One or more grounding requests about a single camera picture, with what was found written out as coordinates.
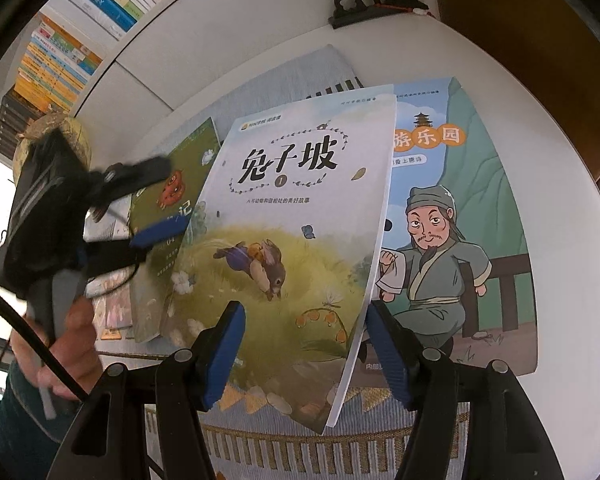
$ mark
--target blue clamp pad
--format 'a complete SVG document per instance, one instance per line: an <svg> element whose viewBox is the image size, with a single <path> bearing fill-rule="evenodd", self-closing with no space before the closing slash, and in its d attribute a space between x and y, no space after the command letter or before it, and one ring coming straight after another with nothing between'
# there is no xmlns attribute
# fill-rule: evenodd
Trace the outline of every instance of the blue clamp pad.
<svg viewBox="0 0 600 480"><path fill-rule="evenodd" d="M384 378L391 393L403 406L407 406L411 401L407 368L378 308L373 303L366 311L366 331L382 365Z"/></svg>
<svg viewBox="0 0 600 480"><path fill-rule="evenodd" d="M245 324L244 307L238 303L231 321L222 333L216 352L206 368L206 389L202 396L202 404L206 410L211 409L224 393L224 386L229 379L229 373L242 342Z"/></svg>
<svg viewBox="0 0 600 480"><path fill-rule="evenodd" d="M179 236L187 230L190 219L191 215L178 215L151 224L149 227L136 233L131 239L129 246L138 249L146 249L168 240L169 238Z"/></svg>

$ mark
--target bearded cartoon man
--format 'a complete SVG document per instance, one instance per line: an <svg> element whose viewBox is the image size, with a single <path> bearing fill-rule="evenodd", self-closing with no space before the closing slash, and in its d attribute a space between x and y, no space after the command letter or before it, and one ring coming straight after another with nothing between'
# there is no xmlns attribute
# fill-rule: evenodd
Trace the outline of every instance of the bearded cartoon man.
<svg viewBox="0 0 600 480"><path fill-rule="evenodd" d="M425 347L449 355L452 337L465 319L459 263L471 266L478 296L487 292L491 263L480 246L464 241L456 227L454 198L445 187L411 189L405 215L411 244L397 251L382 249L376 294L388 303L406 290L410 307L395 319Z"/></svg>

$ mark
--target finger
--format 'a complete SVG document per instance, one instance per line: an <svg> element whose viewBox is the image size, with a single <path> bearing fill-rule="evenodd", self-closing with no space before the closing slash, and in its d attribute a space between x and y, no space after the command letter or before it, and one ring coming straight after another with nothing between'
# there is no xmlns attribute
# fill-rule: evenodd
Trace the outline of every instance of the finger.
<svg viewBox="0 0 600 480"><path fill-rule="evenodd" d="M78 384L85 390L87 393L90 393L93 390L93 387L98 382L98 379L102 375L102 367L99 369L92 370L88 375L81 377L78 381ZM71 393L71 390L64 386L64 384L60 386L55 386L53 389L53 393L55 393L58 397L63 397L64 399L69 400L77 400L77 397Z"/></svg>
<svg viewBox="0 0 600 480"><path fill-rule="evenodd" d="M48 338L42 330L42 327L27 317L25 317L25 321L32 327L33 331L43 343L47 345ZM29 344L15 330L11 331L11 349L13 350L13 355L18 363L18 367L27 378L27 381L34 386L38 386L36 375L40 370L40 359Z"/></svg>
<svg viewBox="0 0 600 480"><path fill-rule="evenodd" d="M74 301L69 312L64 318L64 327L66 330L78 330L93 322L93 303L85 297L80 297Z"/></svg>
<svg viewBox="0 0 600 480"><path fill-rule="evenodd" d="M65 332L60 339L51 345L50 350L60 364L67 367L93 349L95 342L96 329L92 324L89 324L78 330Z"/></svg>
<svg viewBox="0 0 600 480"><path fill-rule="evenodd" d="M94 370L102 372L102 364L95 350L91 349L64 369L80 383L83 377L88 376ZM55 388L56 386L62 386L64 383L51 370L45 367L38 372L38 384L47 388Z"/></svg>

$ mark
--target green grass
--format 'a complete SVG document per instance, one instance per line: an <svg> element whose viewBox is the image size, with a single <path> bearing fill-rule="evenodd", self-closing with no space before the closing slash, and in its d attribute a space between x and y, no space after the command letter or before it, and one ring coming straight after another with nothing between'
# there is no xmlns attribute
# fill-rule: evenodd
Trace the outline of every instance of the green grass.
<svg viewBox="0 0 600 480"><path fill-rule="evenodd" d="M230 269L225 259L213 258L219 248L266 238L280 248L286 269L282 297L272 301L267 301L246 273ZM355 264L341 260L336 247L324 240L306 240L283 230L231 226L210 230L193 246L180 250L174 270L195 276L196 285L190 294L174 294L173 316L166 318L163 333L173 339L176 329L189 345L194 337L187 319L213 326L229 301L240 301L246 311L246 331L238 358L244 364L234 367L232 380L243 388L262 386L296 362L323 362L346 355L348 342L336 342L340 324L329 326L324 317L332 309L350 335L364 297L363 286L350 278ZM325 307L325 303L336 307ZM320 309L319 319L307 319L299 328L297 318L312 308ZM303 349L307 345L313 349Z"/></svg>

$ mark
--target rabbit illustration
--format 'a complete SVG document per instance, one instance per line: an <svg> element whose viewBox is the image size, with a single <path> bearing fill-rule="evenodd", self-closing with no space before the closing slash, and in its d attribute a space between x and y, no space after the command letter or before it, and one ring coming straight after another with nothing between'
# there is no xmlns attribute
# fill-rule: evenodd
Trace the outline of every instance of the rabbit illustration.
<svg viewBox="0 0 600 480"><path fill-rule="evenodd" d="M240 242L233 247L218 249L214 258L224 258L231 269L248 274L269 301L273 296L280 298L286 271L282 264L282 253L271 240L248 246Z"/></svg>

